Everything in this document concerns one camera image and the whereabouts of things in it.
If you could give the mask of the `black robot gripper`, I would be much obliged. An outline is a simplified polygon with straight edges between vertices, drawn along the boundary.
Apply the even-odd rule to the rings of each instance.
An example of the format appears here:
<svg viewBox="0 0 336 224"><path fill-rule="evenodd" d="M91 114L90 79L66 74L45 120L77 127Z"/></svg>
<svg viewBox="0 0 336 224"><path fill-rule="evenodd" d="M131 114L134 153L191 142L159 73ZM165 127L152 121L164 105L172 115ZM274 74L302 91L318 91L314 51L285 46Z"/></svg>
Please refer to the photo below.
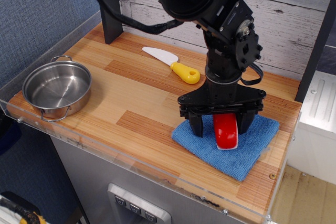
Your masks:
<svg viewBox="0 0 336 224"><path fill-rule="evenodd" d="M189 118L194 135L203 137L201 115L236 114L238 134L244 134L252 124L255 115L263 109L264 90L242 86L237 83L204 84L178 98L180 116Z"/></svg>

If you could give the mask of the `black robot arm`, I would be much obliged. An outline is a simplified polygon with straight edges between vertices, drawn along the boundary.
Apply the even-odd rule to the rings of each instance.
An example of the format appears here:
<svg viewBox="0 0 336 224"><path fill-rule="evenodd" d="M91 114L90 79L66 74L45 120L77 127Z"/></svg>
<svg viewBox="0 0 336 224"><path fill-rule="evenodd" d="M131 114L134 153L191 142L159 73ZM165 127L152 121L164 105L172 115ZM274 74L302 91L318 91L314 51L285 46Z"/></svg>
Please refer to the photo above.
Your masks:
<svg viewBox="0 0 336 224"><path fill-rule="evenodd" d="M178 99L181 117L193 133L203 135L202 117L234 114L237 131L245 133L263 108L265 91L254 88L258 80L242 78L256 65L261 45L254 30L251 9L243 0L159 0L164 10L181 22L194 22L203 30L208 49L204 84Z"/></svg>

